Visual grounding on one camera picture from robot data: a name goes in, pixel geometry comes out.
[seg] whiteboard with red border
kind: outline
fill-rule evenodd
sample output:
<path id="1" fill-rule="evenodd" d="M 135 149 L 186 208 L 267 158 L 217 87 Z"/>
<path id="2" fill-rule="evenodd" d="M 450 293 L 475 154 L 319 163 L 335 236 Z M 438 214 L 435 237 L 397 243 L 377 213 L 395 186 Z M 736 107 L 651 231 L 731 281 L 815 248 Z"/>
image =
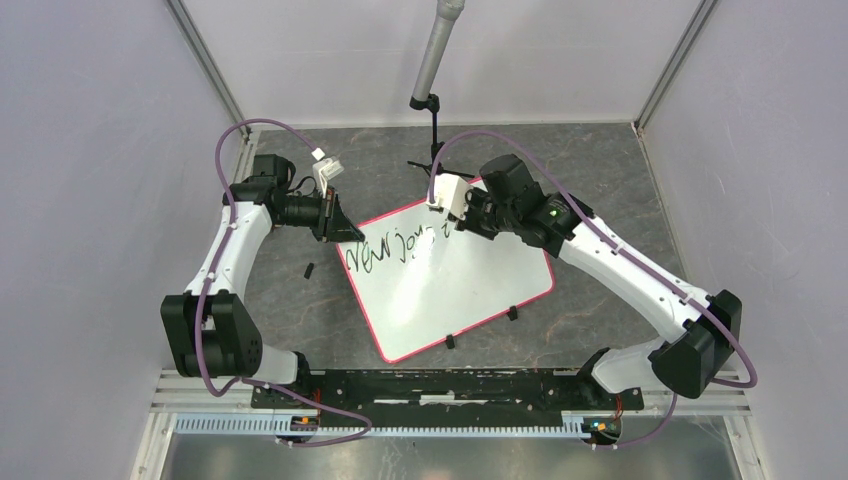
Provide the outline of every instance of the whiteboard with red border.
<path id="1" fill-rule="evenodd" d="M 482 183 L 475 186 L 484 188 Z M 459 335 L 554 288 L 543 250 L 524 245 L 512 233 L 486 240 L 455 231 L 453 225 L 420 200 L 359 225 L 364 242 L 337 246 L 380 356 L 388 363 L 443 343 L 448 335 Z"/>

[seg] floor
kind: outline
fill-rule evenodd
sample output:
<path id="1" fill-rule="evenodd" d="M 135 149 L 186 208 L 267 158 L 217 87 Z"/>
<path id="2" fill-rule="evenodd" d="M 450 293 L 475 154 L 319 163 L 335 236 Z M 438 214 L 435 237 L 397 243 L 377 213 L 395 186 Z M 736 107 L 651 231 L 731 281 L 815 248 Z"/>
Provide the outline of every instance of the floor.
<path id="1" fill-rule="evenodd" d="M 656 425 L 627 419 L 625 438 Z M 259 436 L 177 435 L 163 479 L 739 479 L 721 418 L 675 418 L 650 448 L 593 452 L 579 440 L 366 438 L 292 450 Z"/>
<path id="2" fill-rule="evenodd" d="M 650 170 L 629 125 L 487 128 L 534 152 L 622 238 L 681 274 Z M 448 139 L 468 129 L 443 127 L 440 135 Z M 429 128 L 306 134 L 345 166 L 332 183 L 354 222 L 423 198 L 427 177 L 406 162 L 429 160 Z M 309 171 L 309 152 L 287 132 L 263 132 L 257 153 L 282 155 L 300 172 Z M 467 139 L 449 153 L 446 168 L 476 173 L 485 161 L 505 153 L 511 153 L 510 148 L 497 140 Z M 303 274 L 310 262 L 315 269 L 306 280 Z M 265 343 L 303 352 L 313 368 L 571 367 L 600 348 L 625 347 L 656 336 L 635 310 L 589 275 L 558 260 L 552 263 L 556 289 L 522 307 L 517 321 L 494 319 L 457 337 L 456 349 L 437 346 L 392 366 L 377 352 L 335 248 L 315 242 L 306 229 L 284 228 L 265 239 L 245 304 Z"/>

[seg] red border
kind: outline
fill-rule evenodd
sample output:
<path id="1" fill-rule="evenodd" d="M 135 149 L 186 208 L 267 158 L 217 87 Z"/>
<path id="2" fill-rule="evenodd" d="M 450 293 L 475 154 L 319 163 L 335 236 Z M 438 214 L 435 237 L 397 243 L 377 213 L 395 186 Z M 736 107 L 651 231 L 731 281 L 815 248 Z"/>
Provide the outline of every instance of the red border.
<path id="1" fill-rule="evenodd" d="M 478 181 L 480 181 L 479 177 L 475 178 L 474 180 L 470 181 L 469 183 L 475 183 L 475 182 L 478 182 Z M 421 200 L 418 200 L 416 202 L 412 202 L 409 205 L 397 208 L 395 210 L 392 210 L 391 212 L 384 213 L 380 216 L 372 218 L 371 220 L 367 220 L 365 222 L 362 222 L 362 223 L 359 224 L 359 226 L 364 227 L 368 224 L 376 222 L 377 220 L 381 220 L 383 218 L 389 217 L 389 216 L 394 215 L 396 213 L 400 213 L 400 212 L 407 210 L 409 208 L 415 207 L 417 205 L 421 205 L 426 200 L 427 200 L 426 198 L 422 198 Z M 362 304 L 362 298 L 359 296 L 359 290 L 356 289 L 356 282 L 353 281 L 353 275 L 351 275 L 350 270 L 347 267 L 345 267 L 345 258 L 344 258 L 344 254 L 342 253 L 341 245 L 336 244 L 336 252 L 339 254 L 339 259 L 342 262 L 342 267 L 345 269 L 345 273 L 347 273 L 347 279 L 350 282 L 350 286 L 353 287 L 353 294 L 356 295 L 356 302 L 359 303 L 359 309 L 362 310 L 362 315 L 365 316 L 365 323 L 368 324 L 368 330 L 371 331 L 371 338 L 374 339 L 374 344 L 377 345 L 377 352 L 380 354 L 380 358 L 382 358 L 384 362 L 386 362 L 390 365 L 393 365 L 395 363 L 402 362 L 402 361 L 406 360 L 407 358 L 409 358 L 413 355 L 417 355 L 417 354 L 423 352 L 424 350 L 427 350 L 428 348 L 433 348 L 436 345 L 444 343 L 444 340 L 438 340 L 438 341 L 435 341 L 435 342 L 433 342 L 429 345 L 425 345 L 425 346 L 419 348 L 418 350 L 415 350 L 414 352 L 408 353 L 408 354 L 406 354 L 406 355 L 404 355 L 400 358 L 397 358 L 395 360 L 389 360 L 388 358 L 386 358 L 386 356 L 383 354 L 383 349 L 380 348 L 380 341 L 377 340 L 377 335 L 374 333 L 374 327 L 371 325 L 371 319 L 368 318 L 368 312 L 365 311 L 365 306 Z M 554 288 L 556 287 L 556 277 L 554 277 L 554 269 L 551 266 L 551 258 L 548 256 L 548 254 L 544 250 L 542 250 L 542 255 L 545 256 L 545 262 L 548 264 L 548 273 L 550 273 L 550 275 L 551 275 L 551 288 L 549 288 L 545 292 L 540 293 L 539 295 L 536 295 L 535 297 L 532 297 L 532 298 L 530 298 L 530 299 L 528 299 L 524 302 L 519 303 L 518 305 L 515 305 L 516 308 L 517 307 L 523 307 L 524 305 L 527 305 L 528 303 L 530 303 L 532 301 L 535 301 L 535 300 L 538 300 L 538 299 L 544 297 L 545 295 L 551 293 L 554 290 Z M 473 325 L 469 325 L 469 326 L 463 328 L 462 330 L 460 330 L 460 331 L 458 331 L 458 332 L 456 332 L 452 335 L 455 336 L 455 337 L 459 336 L 460 334 L 465 333 L 465 332 L 471 330 L 472 328 L 479 327 L 480 325 L 482 325 L 482 324 L 484 324 L 484 323 L 486 323 L 490 320 L 494 320 L 495 318 L 498 318 L 501 315 L 504 315 L 508 311 L 509 311 L 509 309 L 506 309 L 502 312 L 496 313 L 496 314 L 492 315 L 491 317 L 480 320 L 479 322 L 477 322 Z"/>

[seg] white wall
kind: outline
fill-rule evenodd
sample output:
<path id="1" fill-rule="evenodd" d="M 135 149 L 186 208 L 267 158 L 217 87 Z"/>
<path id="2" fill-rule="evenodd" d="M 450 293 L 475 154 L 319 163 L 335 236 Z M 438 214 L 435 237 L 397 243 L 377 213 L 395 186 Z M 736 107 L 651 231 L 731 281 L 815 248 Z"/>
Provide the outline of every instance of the white wall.
<path id="1" fill-rule="evenodd" d="M 426 124 L 435 0 L 185 0 L 244 114 Z M 433 92 L 453 123 L 630 121 L 697 0 L 467 0 Z"/>
<path id="2" fill-rule="evenodd" d="M 0 478 L 127 478 L 229 122 L 162 1 L 2 2 L 0 72 Z"/>
<path id="3" fill-rule="evenodd" d="M 693 280 L 743 301 L 776 479 L 843 478 L 848 3 L 721 2 L 647 126 Z"/>

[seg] concrete floor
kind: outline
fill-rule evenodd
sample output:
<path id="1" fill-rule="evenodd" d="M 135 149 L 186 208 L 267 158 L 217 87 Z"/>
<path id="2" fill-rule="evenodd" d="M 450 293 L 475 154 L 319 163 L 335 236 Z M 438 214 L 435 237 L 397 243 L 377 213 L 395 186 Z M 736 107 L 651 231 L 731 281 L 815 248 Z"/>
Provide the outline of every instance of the concrete floor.
<path id="1" fill-rule="evenodd" d="M 535 153 L 622 238 L 672 273 L 682 273 L 650 170 L 629 125 L 487 128 Z M 468 129 L 443 127 L 440 136 L 446 140 Z M 427 177 L 406 161 L 429 161 L 428 127 L 305 133 L 344 164 L 344 174 L 332 183 L 354 222 L 423 198 Z M 310 172 L 308 150 L 287 132 L 263 132 L 257 153 L 282 155 L 296 163 L 300 174 Z M 485 161 L 505 153 L 511 153 L 509 146 L 497 140 L 471 138 L 452 149 L 446 168 L 476 174 Z M 544 181 L 542 186 L 553 190 Z M 315 269 L 306 280 L 310 262 Z M 553 269 L 556 289 L 522 307 L 519 320 L 492 320 L 457 337 L 454 350 L 437 346 L 392 366 L 377 352 L 334 246 L 315 242 L 306 229 L 284 228 L 266 238 L 245 304 L 265 343 L 303 352 L 313 368 L 571 367 L 600 348 L 656 336 L 635 310 L 589 275 L 558 260 Z"/>

